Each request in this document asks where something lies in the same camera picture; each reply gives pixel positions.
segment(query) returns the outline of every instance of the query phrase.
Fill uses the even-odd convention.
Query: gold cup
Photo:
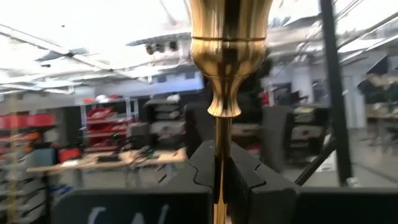
[[[208,112],[216,118],[215,224],[226,220],[224,166],[231,146],[231,120],[241,113],[238,88],[264,59],[271,4],[272,0],[190,0],[192,59],[214,90]]]

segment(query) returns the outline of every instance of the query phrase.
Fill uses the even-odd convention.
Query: ceiling pipe
[[[376,30],[378,30],[380,27],[382,27],[382,26],[384,26],[384,25],[386,25],[386,24],[388,24],[388,23],[390,23],[390,22],[392,22],[393,20],[396,20],[396,19],[398,19],[398,12],[396,12],[396,13],[394,13],[393,15],[391,15],[391,16],[389,16],[389,17],[383,19],[382,21],[380,21],[380,22],[374,24],[374,25],[371,26],[370,28],[368,28],[368,29],[366,29],[366,30],[360,32],[359,34],[355,35],[354,37],[352,37],[352,38],[350,38],[350,39],[344,41],[342,44],[340,44],[340,45],[338,46],[337,49],[341,49],[342,47],[344,47],[344,46],[346,46],[346,45],[348,45],[348,44],[354,42],[355,40],[360,40],[360,39],[362,39],[363,37],[365,37],[365,36],[371,34],[372,32],[374,32],[374,31],[376,31]],[[363,54],[363,53],[369,52],[369,51],[370,51],[369,48],[371,48],[371,47],[373,47],[373,46],[375,46],[375,45],[377,45],[377,44],[374,44],[374,45],[372,45],[372,46],[370,46],[370,47],[368,47],[368,48],[361,49],[361,50],[358,50],[358,51],[356,51],[356,52],[350,54],[349,56],[345,57],[345,58],[341,61],[341,63],[346,62],[347,60],[352,59],[352,58],[354,58],[354,57],[360,56],[360,55]]]
[[[383,45],[391,43],[391,42],[393,42],[393,41],[395,41],[397,39],[398,39],[398,34],[394,35],[392,37],[386,38],[386,39],[384,39],[384,40],[382,40],[382,41],[380,41],[380,42],[378,42],[378,43],[376,43],[376,44],[374,44],[374,45],[372,45],[372,46],[370,46],[370,47],[368,47],[366,49],[362,49],[362,50],[359,50],[359,51],[357,51],[355,53],[350,54],[349,56],[345,57],[343,60],[340,60],[340,63],[348,62],[349,60],[351,60],[351,59],[353,59],[353,58],[355,58],[355,57],[357,57],[357,56],[359,56],[361,54],[364,54],[364,53],[369,52],[371,50],[374,50],[374,49],[376,49],[378,47],[381,47]]]
[[[64,49],[58,45],[47,42],[45,40],[42,40],[38,37],[27,34],[25,32],[19,31],[12,27],[5,26],[3,24],[0,24],[0,34],[10,37],[10,38],[12,38],[16,41],[22,42],[22,43],[28,43],[28,44],[32,44],[34,46],[38,46],[41,49],[51,50],[55,53],[63,55],[64,57],[70,58],[77,62],[84,63],[86,65],[96,67],[101,70],[108,70],[110,72],[114,72],[114,70],[112,68],[110,68],[108,64],[98,62],[96,60],[90,60],[88,57],[86,57],[84,55],[74,54],[70,50]],[[124,73],[119,73],[119,72],[116,72],[116,73],[117,73],[117,75],[126,75]]]
[[[366,35],[376,31],[378,28],[388,24],[390,21],[393,21],[394,19],[397,19],[397,17],[398,17],[398,12],[394,13],[393,15],[383,19],[382,21],[374,24],[373,26],[361,31],[360,33],[358,33],[358,34],[354,35],[353,37],[349,38],[348,40],[344,41],[343,43],[341,43],[338,46],[338,49],[346,46],[347,44],[349,44],[351,42],[354,42],[355,40],[358,40],[358,39],[361,39],[361,38],[365,37]]]
[[[353,10],[354,8],[356,8],[359,4],[361,4],[364,0],[354,0],[351,3],[348,4],[348,6],[346,6],[344,9],[342,9],[337,15],[336,15],[336,23],[344,18],[345,15],[347,15],[347,13],[351,12],[351,10]],[[318,35],[320,35],[322,33],[322,24],[319,25],[319,27],[315,30],[315,32],[313,34],[311,34],[306,40],[305,43],[306,45],[309,44],[311,42],[311,40],[314,37],[317,37]]]
[[[41,73],[41,74],[36,74],[36,75],[26,75],[26,76],[21,76],[21,77],[13,77],[13,78],[8,78],[5,80],[0,80],[0,84],[13,84],[13,83],[30,83],[34,80],[38,80],[41,78],[57,78],[57,77],[64,77],[64,76],[70,76],[70,75],[76,75],[76,79],[73,80],[90,80],[90,78],[85,78],[85,77],[95,77],[93,79],[99,79],[101,77],[104,78],[110,78],[110,77],[115,77],[115,76],[124,76],[124,77],[132,77],[131,75],[128,75],[127,71],[123,71],[123,70],[130,70],[130,69],[134,69],[137,67],[141,67],[141,66],[145,66],[149,63],[157,63],[157,62],[166,62],[166,61],[171,61],[171,60],[178,60],[179,57],[171,57],[171,58],[162,58],[159,60],[153,60],[150,62],[144,62],[144,63],[140,63],[140,64],[135,64],[133,66],[130,67],[120,67],[117,70],[114,70],[113,73],[109,72],[109,73],[104,73],[106,70],[100,70],[97,72],[94,72],[94,70],[92,69],[86,69],[86,70],[77,70],[77,71],[73,71],[73,72],[53,72],[53,73]]]

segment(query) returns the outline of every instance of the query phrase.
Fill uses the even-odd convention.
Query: storage rack
[[[38,140],[44,141],[44,132],[55,127],[54,121],[54,117],[50,114],[0,116],[0,167],[3,177],[0,197],[2,201],[8,197],[8,202],[7,199],[2,202],[0,211],[8,211],[8,223],[32,221],[24,217],[24,212],[28,211],[29,206],[21,203],[26,193],[20,189],[19,179],[24,177],[21,172],[23,173],[25,169],[25,165],[20,163],[20,158],[25,154],[22,148],[31,140],[25,134],[32,130],[37,131]],[[51,204],[46,205],[46,212],[50,210],[50,206]]]
[[[113,111],[109,111],[107,115],[103,118],[98,119],[90,119],[88,115],[92,113],[94,110],[98,110],[99,108],[104,108],[104,105],[113,104],[113,103],[121,103],[125,102],[126,104],[126,114],[124,116],[118,116],[117,113],[113,113]],[[131,103],[133,102],[133,112],[131,111]],[[85,149],[85,152],[101,152],[101,151],[114,151],[117,149],[117,146],[94,146],[90,141],[92,139],[103,138],[105,140],[109,140],[112,134],[118,133],[121,135],[128,135],[128,127],[131,123],[138,121],[139,119],[139,109],[138,109],[138,100],[132,99],[130,97],[126,97],[119,100],[109,100],[105,103],[85,103],[80,106],[80,114],[81,114],[81,130],[83,131],[83,141],[88,146]],[[94,125],[117,125],[117,124],[126,124],[125,128],[117,129],[113,131],[111,130],[90,130]]]

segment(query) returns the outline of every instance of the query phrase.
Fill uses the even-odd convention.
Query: black pole
[[[302,172],[302,174],[300,174],[294,183],[299,186],[304,185],[335,149],[335,140],[331,139],[322,150],[321,154],[311,162],[311,164],[305,169],[304,172]]]
[[[331,127],[336,139],[337,172],[340,185],[347,186],[347,179],[353,176],[349,154],[343,87],[336,46],[333,0],[320,0],[325,56],[328,69]]]

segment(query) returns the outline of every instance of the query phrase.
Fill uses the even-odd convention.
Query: white handwriting
[[[167,215],[167,211],[169,210],[169,205],[163,205],[161,211],[160,211],[160,217],[157,221],[157,224],[164,224],[165,223],[165,219],[166,219],[166,215]],[[105,212],[106,208],[105,207],[95,207],[91,209],[91,212],[88,216],[88,222],[87,224],[95,224],[95,221],[97,219],[97,216],[101,213],[101,212]],[[145,224],[145,219],[144,216],[141,212],[137,212],[136,215],[134,216],[134,218],[132,219],[131,224]]]

